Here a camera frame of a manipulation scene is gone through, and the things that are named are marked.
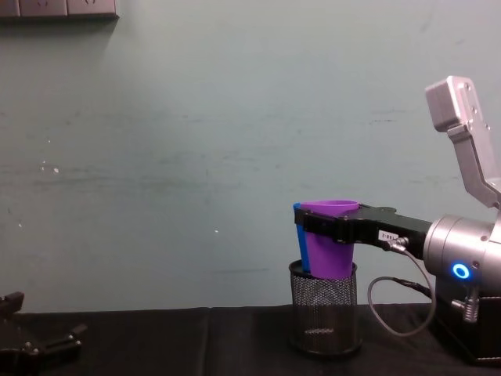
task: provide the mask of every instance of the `label sticker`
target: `label sticker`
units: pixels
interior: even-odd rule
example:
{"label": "label sticker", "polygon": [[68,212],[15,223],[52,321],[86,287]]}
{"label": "label sticker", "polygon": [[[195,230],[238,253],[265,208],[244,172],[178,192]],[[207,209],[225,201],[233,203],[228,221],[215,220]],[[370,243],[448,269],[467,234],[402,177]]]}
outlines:
{"label": "label sticker", "polygon": [[383,230],[379,230],[379,236],[377,237],[378,240],[382,241],[394,240],[398,238],[399,236],[396,233],[389,233]]}

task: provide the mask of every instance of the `teal wall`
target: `teal wall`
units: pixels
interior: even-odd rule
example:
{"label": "teal wall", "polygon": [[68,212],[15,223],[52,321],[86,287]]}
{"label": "teal wall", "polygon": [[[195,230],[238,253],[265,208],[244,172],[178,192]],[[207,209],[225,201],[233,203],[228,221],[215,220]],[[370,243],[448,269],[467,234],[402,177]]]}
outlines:
{"label": "teal wall", "polygon": [[[116,24],[0,27],[0,286],[26,311],[288,303],[295,201],[494,218],[424,88],[473,78],[501,146],[499,1],[117,1]],[[355,261],[360,302],[420,278]]]}

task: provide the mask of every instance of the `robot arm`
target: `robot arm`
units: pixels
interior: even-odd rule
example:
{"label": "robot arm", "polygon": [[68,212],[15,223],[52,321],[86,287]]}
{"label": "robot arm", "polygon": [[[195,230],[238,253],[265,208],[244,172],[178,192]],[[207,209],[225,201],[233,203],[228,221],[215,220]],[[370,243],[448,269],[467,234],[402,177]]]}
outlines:
{"label": "robot arm", "polygon": [[[451,76],[428,87],[426,95],[435,128],[447,132],[454,144],[467,192],[499,209],[501,174],[473,82]],[[494,224],[454,215],[431,224],[395,212],[361,205],[341,217],[328,217],[297,209],[296,223],[339,243],[408,251],[424,261],[429,273],[467,286],[464,302],[454,299],[451,305],[466,322],[475,323],[480,291],[501,294],[501,215]]]}

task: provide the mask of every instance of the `wall stain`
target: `wall stain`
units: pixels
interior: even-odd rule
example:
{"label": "wall stain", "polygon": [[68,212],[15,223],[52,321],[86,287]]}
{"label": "wall stain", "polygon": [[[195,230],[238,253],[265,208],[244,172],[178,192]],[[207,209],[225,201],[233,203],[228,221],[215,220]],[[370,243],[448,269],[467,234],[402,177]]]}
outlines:
{"label": "wall stain", "polygon": [[420,27],[420,33],[424,34],[427,32],[427,30],[430,28],[431,24],[433,23],[434,15],[435,15],[435,10],[437,8],[438,0],[433,3],[431,6],[430,12],[428,13],[426,19],[424,22],[421,24]]}
{"label": "wall stain", "polygon": [[371,120],[369,124],[376,124],[376,123],[393,123],[395,122],[395,119],[375,119]]}
{"label": "wall stain", "polygon": [[389,114],[405,114],[407,112],[408,112],[407,110],[401,110],[401,109],[391,108],[390,110],[375,110],[375,111],[371,111],[371,114],[373,114],[373,115],[389,115]]}
{"label": "wall stain", "polygon": [[459,180],[459,176],[425,176],[424,179],[411,179],[409,183],[411,184],[427,184],[432,183],[434,185],[450,183]]}
{"label": "wall stain", "polygon": [[55,180],[35,180],[33,186],[76,186],[85,183],[95,183],[103,180],[110,180],[107,177],[89,177],[89,178],[65,178]]}
{"label": "wall stain", "polygon": [[214,183],[211,185],[211,190],[214,193],[228,192],[230,190],[239,190],[242,188],[242,182],[238,183]]}
{"label": "wall stain", "polygon": [[263,273],[268,272],[269,268],[259,268],[259,269],[223,269],[214,270],[211,274],[245,274],[245,273]]}
{"label": "wall stain", "polygon": [[170,156],[166,156],[161,158],[158,163],[160,165],[169,165],[169,164],[182,164],[190,161],[198,161],[200,159],[205,159],[206,154],[200,154],[192,151],[179,151],[177,153],[173,153]]}
{"label": "wall stain", "polygon": [[164,192],[171,189],[203,190],[208,188],[208,184],[204,182],[169,178],[142,178],[139,186],[142,190],[154,190],[157,192]]}

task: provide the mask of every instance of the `cable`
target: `cable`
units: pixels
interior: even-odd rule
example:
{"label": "cable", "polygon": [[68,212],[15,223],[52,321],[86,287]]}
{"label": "cable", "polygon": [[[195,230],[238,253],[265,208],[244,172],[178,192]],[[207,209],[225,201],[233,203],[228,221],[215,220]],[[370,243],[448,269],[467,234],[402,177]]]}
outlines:
{"label": "cable", "polygon": [[[374,308],[374,304],[373,304],[373,287],[374,287],[374,285],[377,282],[380,282],[382,280],[392,280],[392,281],[397,282],[399,284],[402,284],[402,285],[404,285],[406,287],[414,288],[414,290],[418,290],[418,291],[423,292],[423,293],[424,293],[424,291],[427,292],[427,290],[426,290],[425,287],[420,286],[419,284],[416,284],[414,282],[409,282],[407,280],[400,280],[400,279],[395,278],[395,277],[378,277],[375,280],[373,280],[369,284],[369,288],[367,288],[367,301],[369,302],[370,310],[373,311],[373,315],[376,317],[377,321],[379,321],[379,323],[384,327],[384,329],[386,329],[387,331],[389,331],[390,333],[392,333],[393,335],[396,335],[398,337],[410,337],[411,335],[418,334],[423,329],[426,329],[426,327],[433,320],[433,316],[435,315],[435,310],[437,309],[437,295],[435,293],[435,290],[434,290],[433,286],[431,285],[430,278],[426,274],[426,271],[424,270],[424,268],[417,262],[416,258],[414,256],[412,256],[409,253],[409,251],[407,251],[407,249],[405,249],[405,247],[403,247],[403,246],[398,247],[397,252],[400,253],[400,254],[402,254],[402,255],[406,255],[407,257],[409,257],[411,259],[411,261],[414,262],[414,264],[420,270],[421,274],[423,274],[424,279],[428,283],[429,292],[430,292],[430,298],[431,298],[431,307],[430,307],[430,312],[428,313],[428,316],[427,316],[426,320],[419,327],[417,327],[416,329],[414,329],[412,331],[408,331],[406,333],[402,333],[402,332],[399,332],[399,331],[396,331],[396,330],[392,329],[388,324],[386,324],[384,322],[384,320],[381,318],[381,316],[379,315],[379,313],[377,313],[376,309]],[[409,283],[409,284],[415,284],[416,286],[420,286],[422,289],[424,289],[424,291],[421,291],[419,287],[415,288],[414,285],[411,286],[411,285],[408,285],[407,283]]]}

